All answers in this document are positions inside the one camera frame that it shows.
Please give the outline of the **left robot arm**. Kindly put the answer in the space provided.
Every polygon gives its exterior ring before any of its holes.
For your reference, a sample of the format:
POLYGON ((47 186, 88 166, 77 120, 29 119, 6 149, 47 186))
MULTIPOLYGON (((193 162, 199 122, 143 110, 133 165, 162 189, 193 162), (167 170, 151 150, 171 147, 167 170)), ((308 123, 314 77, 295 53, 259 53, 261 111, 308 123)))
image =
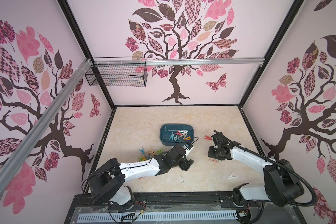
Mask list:
POLYGON ((187 156, 194 149, 191 143, 178 143, 167 152, 154 155, 146 161, 119 163, 116 158, 108 160, 88 177, 91 197, 94 204, 114 202, 120 206, 132 205, 133 192, 126 182, 144 177, 168 173, 179 167, 187 171, 194 163, 187 156))

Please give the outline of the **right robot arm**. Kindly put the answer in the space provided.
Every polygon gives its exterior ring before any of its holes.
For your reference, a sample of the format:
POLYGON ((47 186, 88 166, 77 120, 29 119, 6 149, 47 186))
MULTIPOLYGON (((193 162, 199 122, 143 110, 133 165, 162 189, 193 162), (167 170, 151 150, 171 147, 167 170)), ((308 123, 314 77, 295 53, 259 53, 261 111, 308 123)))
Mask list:
POLYGON ((292 174, 293 169, 287 160, 271 160, 227 139, 217 131, 211 138, 214 146, 209 148, 210 158, 239 161, 264 178, 263 184, 244 183, 234 188, 233 200, 236 205, 243 206, 248 201, 268 201, 283 207, 304 194, 304 187, 299 178, 292 174))

